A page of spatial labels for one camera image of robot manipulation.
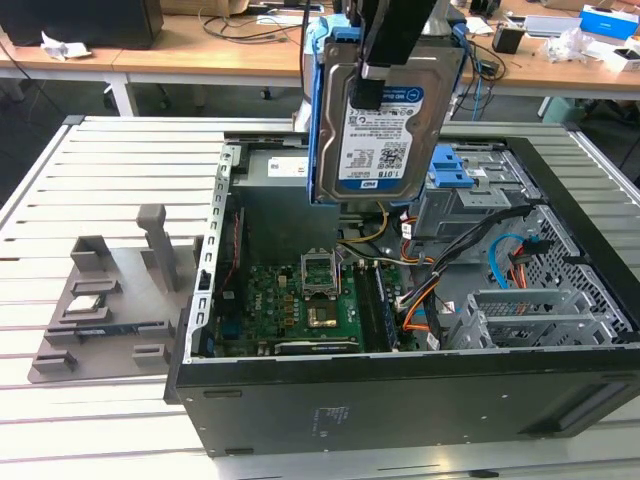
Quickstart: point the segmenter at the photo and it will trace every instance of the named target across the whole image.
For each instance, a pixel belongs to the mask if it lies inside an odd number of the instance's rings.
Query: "motherboard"
[[[333,253],[303,256],[294,265],[254,265],[241,312],[214,324],[217,354],[391,351],[398,346],[391,305],[402,293],[395,266],[341,264]]]

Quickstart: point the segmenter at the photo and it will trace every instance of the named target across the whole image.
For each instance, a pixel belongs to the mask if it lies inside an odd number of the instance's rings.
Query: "green circuit board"
[[[286,285],[278,283],[278,277],[287,276]],[[330,275],[318,272],[312,280],[316,284],[330,282]],[[351,270],[342,271],[342,294],[335,300],[337,325],[333,328],[310,328],[308,306],[313,299],[302,294],[300,266],[252,268],[247,295],[248,316],[245,335],[255,339],[305,339],[305,338],[355,338],[360,340],[360,319]]]
[[[355,342],[364,352],[353,267],[343,265],[339,272],[339,295],[305,297],[300,264],[251,267],[238,335],[224,341],[225,354],[251,356],[261,343],[320,339]],[[400,274],[392,266],[382,272],[387,294],[393,298],[400,291]],[[326,267],[307,265],[307,284],[326,285],[331,280]],[[310,314],[314,315],[311,309],[326,309],[326,318],[318,315],[310,322]],[[311,326],[314,319],[328,321],[332,317],[335,326]]]

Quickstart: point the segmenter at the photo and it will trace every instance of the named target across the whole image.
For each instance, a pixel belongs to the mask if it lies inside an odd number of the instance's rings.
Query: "floor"
[[[40,152],[49,142],[64,116],[58,113],[35,85],[22,82],[25,100],[0,100],[0,205],[18,185]],[[103,102],[104,84],[47,81],[44,91],[64,114],[116,115]],[[171,106],[163,109],[162,94],[155,85],[136,85],[136,100],[143,116],[207,117],[289,117],[300,103],[300,90],[272,89],[272,99],[260,98],[254,87],[205,87],[207,101],[202,109],[193,104],[192,89],[186,85],[167,85]],[[538,122],[541,99],[496,96],[487,106],[484,121]],[[460,110],[455,120],[470,120],[471,111]],[[640,135],[638,126],[623,124],[606,106],[596,108],[580,127],[617,165]],[[623,171],[632,180],[640,175],[640,147],[635,149]]]

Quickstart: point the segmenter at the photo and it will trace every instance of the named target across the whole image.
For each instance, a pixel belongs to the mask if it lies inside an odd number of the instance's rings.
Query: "metal table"
[[[640,400],[568,440],[212,461],[183,408],[162,401],[164,377],[30,385],[75,237],[142,246],[138,205],[163,202],[167,231],[188,243],[204,227],[220,132],[229,128],[287,131],[290,121],[88,117],[60,128],[0,212],[0,478],[464,478],[478,469],[523,479],[637,478]],[[640,275],[640,194],[582,134],[501,123],[443,131],[528,137]]]

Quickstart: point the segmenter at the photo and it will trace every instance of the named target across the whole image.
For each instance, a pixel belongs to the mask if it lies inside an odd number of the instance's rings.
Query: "hard drive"
[[[424,40],[406,65],[392,66],[380,109],[353,108],[357,45],[325,45],[324,92],[315,162],[317,202],[412,200],[429,168],[463,59]]]

